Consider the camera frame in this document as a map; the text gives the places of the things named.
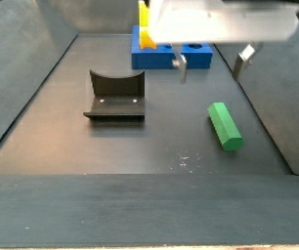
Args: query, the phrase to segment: yellow block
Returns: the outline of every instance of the yellow block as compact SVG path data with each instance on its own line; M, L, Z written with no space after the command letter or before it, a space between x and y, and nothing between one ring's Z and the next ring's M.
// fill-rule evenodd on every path
M149 25L149 8L143 0L139 1L140 9L140 27L147 27Z
M148 29L145 27L140 27L140 47L143 48L153 48L156 49L156 44L149 38Z

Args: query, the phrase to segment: gray floor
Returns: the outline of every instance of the gray floor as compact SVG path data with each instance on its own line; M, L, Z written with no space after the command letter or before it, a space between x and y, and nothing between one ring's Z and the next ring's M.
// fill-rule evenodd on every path
M0 145L0 174L288 174L228 67L215 52L211 69L147 72L147 121L93 124L89 69L128 75L131 36L81 35ZM226 152L207 108L226 102L246 146Z

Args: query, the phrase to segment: green block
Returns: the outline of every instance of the green block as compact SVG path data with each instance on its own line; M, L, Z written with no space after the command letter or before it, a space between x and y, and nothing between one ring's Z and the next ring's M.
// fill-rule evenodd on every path
M214 103L208 108L208 112L224 150L238 150L243 146L244 140L226 104Z

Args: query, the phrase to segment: blue block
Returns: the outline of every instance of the blue block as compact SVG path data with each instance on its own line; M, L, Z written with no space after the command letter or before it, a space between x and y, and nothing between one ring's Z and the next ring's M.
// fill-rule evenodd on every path
M188 68L210 68L212 49L208 43L185 44L180 53L187 58ZM133 69L173 69L175 54L169 45L157 45L156 49L140 48L140 27L133 26L132 67Z

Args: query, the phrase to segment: screw hole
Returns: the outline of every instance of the screw hole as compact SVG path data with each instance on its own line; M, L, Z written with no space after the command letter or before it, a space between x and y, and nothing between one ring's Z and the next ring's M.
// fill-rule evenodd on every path
M190 44L190 47L191 47L192 49L202 49L202 48L203 48L203 45L199 44L199 43L194 43L194 44Z

